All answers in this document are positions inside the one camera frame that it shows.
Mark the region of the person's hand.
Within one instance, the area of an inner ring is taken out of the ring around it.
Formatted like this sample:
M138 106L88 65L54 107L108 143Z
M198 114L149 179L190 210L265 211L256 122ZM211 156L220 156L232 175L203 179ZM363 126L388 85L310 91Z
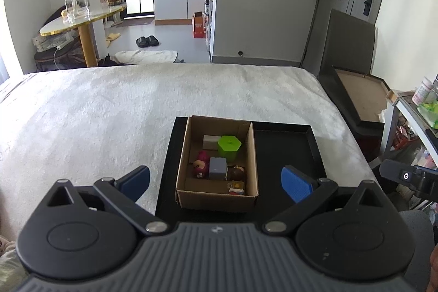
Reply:
M434 247L434 250L430 256L430 279L426 289L426 292L438 291L438 245Z

